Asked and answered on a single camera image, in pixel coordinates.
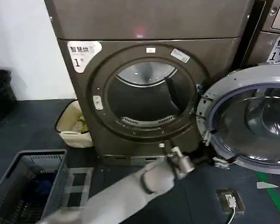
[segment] power cord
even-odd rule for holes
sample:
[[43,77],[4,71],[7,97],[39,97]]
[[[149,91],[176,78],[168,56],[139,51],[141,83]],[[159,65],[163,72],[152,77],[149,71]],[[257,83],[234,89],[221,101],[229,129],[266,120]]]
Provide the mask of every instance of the power cord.
[[227,223],[227,224],[230,224],[235,216],[235,212],[236,212],[235,208],[237,206],[237,202],[235,200],[235,197],[233,197],[232,195],[225,195],[225,197],[226,197],[229,207],[232,208],[232,210],[233,210],[232,216]]

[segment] barcode sticker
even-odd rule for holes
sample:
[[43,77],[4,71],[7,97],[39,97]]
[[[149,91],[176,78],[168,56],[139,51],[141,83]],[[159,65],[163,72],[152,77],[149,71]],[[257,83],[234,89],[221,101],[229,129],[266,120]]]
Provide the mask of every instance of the barcode sticker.
[[188,60],[190,59],[190,56],[186,55],[185,53],[181,52],[178,49],[173,49],[173,51],[170,54],[171,56],[177,58],[178,60],[187,63]]

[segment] washing machine door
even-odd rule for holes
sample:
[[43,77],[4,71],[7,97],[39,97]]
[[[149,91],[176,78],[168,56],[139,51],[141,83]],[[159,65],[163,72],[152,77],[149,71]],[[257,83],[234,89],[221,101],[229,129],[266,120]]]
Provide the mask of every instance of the washing machine door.
[[219,155],[280,174],[280,64],[230,73],[205,92],[196,120]]

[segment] gray plastic laundry basket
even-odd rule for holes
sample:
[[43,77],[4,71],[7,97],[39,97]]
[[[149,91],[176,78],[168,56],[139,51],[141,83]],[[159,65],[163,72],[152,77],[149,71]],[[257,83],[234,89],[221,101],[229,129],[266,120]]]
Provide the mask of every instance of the gray plastic laundry basket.
[[56,211],[68,170],[66,150],[21,151],[0,181],[0,224],[34,224]]

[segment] white wall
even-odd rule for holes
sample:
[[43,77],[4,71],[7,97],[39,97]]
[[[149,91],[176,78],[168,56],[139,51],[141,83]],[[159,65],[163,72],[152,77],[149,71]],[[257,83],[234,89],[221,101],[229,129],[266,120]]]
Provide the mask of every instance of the white wall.
[[18,100],[75,97],[43,0],[0,0],[0,67]]

